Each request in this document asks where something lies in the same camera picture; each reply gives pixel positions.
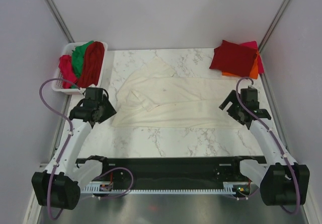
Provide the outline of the white t shirt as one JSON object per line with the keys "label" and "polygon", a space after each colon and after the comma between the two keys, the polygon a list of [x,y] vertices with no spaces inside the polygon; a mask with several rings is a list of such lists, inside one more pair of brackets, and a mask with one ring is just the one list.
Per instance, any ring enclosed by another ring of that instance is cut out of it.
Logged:
{"label": "white t shirt", "polygon": [[219,109],[235,85],[229,79],[178,77],[170,65],[154,58],[118,91],[112,126],[239,129]]}

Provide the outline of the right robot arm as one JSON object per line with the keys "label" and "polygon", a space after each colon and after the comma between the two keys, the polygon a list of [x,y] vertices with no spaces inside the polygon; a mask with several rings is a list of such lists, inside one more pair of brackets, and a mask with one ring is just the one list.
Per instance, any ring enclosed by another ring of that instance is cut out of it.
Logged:
{"label": "right robot arm", "polygon": [[272,131],[272,117],[266,109],[260,108],[257,89],[243,88],[240,93],[232,90],[220,109],[226,108],[228,103],[231,103],[228,115],[247,127],[260,145],[267,163],[263,166],[256,160],[242,160],[230,168],[231,176],[238,181],[245,177],[251,179],[267,206],[305,204],[309,169],[289,154]]}

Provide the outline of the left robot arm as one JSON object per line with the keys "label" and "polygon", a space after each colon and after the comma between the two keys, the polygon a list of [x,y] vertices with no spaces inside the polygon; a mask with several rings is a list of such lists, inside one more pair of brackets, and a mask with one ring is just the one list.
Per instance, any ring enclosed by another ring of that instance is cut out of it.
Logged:
{"label": "left robot arm", "polygon": [[103,123],[116,114],[103,88],[88,87],[85,96],[74,106],[68,116],[69,129],[65,142],[43,172],[35,172],[32,186],[41,206],[73,210],[81,191],[96,177],[106,180],[110,167],[105,158],[90,156],[80,167],[76,166],[81,148],[95,124]]}

